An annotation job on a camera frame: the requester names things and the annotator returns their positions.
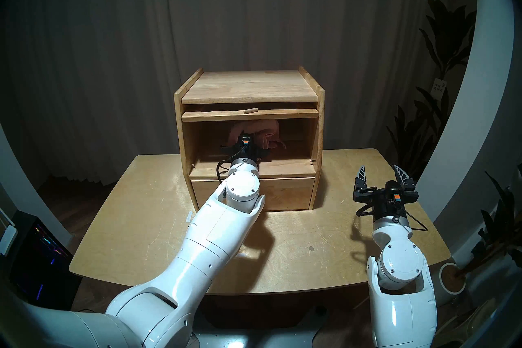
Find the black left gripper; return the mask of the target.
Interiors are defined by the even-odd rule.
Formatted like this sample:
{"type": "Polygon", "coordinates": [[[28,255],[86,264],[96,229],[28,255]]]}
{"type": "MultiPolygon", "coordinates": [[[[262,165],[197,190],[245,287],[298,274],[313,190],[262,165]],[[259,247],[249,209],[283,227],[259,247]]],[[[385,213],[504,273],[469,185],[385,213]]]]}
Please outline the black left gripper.
{"type": "Polygon", "coordinates": [[[233,162],[237,159],[257,161],[270,155],[269,149],[263,149],[254,142],[253,134],[245,132],[241,132],[232,146],[220,146],[220,150],[228,157],[226,162],[233,162]]]}

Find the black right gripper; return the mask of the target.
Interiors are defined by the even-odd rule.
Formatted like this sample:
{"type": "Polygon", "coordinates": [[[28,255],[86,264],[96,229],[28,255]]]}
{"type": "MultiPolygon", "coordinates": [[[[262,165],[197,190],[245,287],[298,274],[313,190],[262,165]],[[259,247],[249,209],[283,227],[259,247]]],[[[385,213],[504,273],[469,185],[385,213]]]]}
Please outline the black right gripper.
{"type": "Polygon", "coordinates": [[[371,215],[374,221],[385,217],[392,217],[398,223],[401,217],[406,217],[405,205],[418,200],[419,194],[415,191],[416,182],[402,168],[393,165],[396,181],[400,187],[381,188],[368,187],[365,166],[361,166],[355,178],[354,202],[364,206],[356,211],[356,216],[371,215]]]}

